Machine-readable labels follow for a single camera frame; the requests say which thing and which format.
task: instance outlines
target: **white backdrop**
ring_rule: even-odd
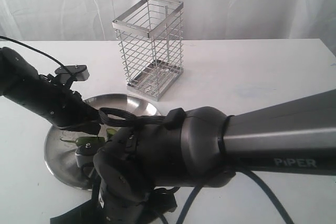
[[[111,21],[139,0],[0,0],[0,34],[114,40]],[[182,0],[185,39],[321,38],[336,53],[335,0]]]

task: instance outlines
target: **metal plate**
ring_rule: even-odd
[[[157,108],[146,100],[127,94],[104,94],[85,100],[92,107],[110,107],[132,112],[135,115],[160,115]],[[102,125],[99,136],[106,137],[106,126]],[[76,145],[62,142],[64,139],[75,140],[80,136],[89,136],[83,132],[61,131],[51,127],[45,141],[44,159],[50,172],[66,185],[90,190],[91,184],[77,167]]]

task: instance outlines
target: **metal wire basket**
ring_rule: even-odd
[[[177,0],[141,0],[112,22],[129,90],[159,100],[183,72],[182,8]]]

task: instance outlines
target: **cable strap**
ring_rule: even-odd
[[[122,119],[111,118],[109,115],[114,115]],[[146,124],[162,124],[165,119],[165,116],[162,115],[136,116],[131,112],[113,108],[100,108],[99,116],[103,124],[113,127],[134,127]]]

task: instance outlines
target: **green pepper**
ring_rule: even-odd
[[[117,130],[113,128],[106,129],[107,139],[109,140],[113,135],[116,134],[116,132]]]
[[[78,147],[80,147],[82,145],[86,145],[87,143],[90,143],[90,144],[105,143],[105,138],[102,137],[102,136],[80,136],[75,141],[64,140],[62,138],[60,138],[60,140],[63,141],[63,142],[76,144]]]

